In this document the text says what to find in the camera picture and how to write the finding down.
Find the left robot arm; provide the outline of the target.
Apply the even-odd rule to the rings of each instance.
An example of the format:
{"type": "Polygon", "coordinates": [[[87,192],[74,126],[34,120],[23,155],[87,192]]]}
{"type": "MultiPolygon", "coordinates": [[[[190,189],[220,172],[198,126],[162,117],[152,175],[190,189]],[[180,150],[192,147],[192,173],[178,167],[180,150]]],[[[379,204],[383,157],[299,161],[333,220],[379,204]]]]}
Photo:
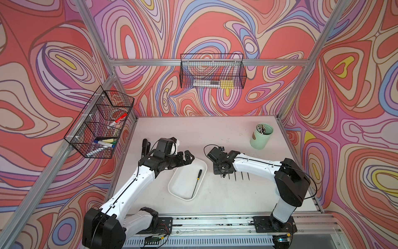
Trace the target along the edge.
{"type": "Polygon", "coordinates": [[[136,214],[128,211],[141,193],[161,172],[188,166],[195,157],[190,151],[178,151],[176,138],[160,138],[154,148],[145,147],[145,154],[130,179],[100,208],[91,208],[84,216],[82,244],[88,249],[120,249],[126,239],[140,232],[154,233],[167,224],[159,221],[152,208],[142,207],[136,214]]]}

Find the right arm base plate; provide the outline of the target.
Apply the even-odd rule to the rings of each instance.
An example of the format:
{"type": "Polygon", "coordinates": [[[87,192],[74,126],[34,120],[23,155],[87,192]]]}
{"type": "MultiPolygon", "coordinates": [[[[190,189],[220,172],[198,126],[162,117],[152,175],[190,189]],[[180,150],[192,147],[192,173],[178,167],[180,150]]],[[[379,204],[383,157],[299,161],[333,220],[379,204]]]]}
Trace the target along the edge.
{"type": "Polygon", "coordinates": [[[296,233],[297,227],[292,216],[289,217],[288,221],[282,223],[277,220],[274,216],[254,216],[250,222],[255,227],[257,233],[296,233]]]}

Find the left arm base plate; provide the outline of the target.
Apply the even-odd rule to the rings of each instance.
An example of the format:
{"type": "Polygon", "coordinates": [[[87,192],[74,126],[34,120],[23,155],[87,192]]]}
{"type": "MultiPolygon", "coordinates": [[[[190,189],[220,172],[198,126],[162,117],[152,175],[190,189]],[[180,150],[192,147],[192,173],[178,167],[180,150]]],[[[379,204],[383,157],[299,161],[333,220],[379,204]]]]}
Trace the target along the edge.
{"type": "Polygon", "coordinates": [[[173,218],[160,217],[154,209],[142,207],[138,213],[132,217],[137,217],[133,228],[133,235],[136,234],[165,234],[172,232],[173,218]]]}

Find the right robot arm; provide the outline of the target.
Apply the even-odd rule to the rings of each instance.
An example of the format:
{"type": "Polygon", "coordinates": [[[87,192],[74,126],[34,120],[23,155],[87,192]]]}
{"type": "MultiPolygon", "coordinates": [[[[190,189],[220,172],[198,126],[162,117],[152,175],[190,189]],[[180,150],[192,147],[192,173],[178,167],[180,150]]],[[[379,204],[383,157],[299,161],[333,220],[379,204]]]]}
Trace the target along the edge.
{"type": "Polygon", "coordinates": [[[292,214],[302,206],[312,180],[294,160],[269,161],[236,150],[226,153],[223,147],[213,147],[205,156],[213,163],[215,175],[225,177],[246,172],[273,182],[279,200],[267,220],[267,227],[275,232],[294,233],[292,214]]]}

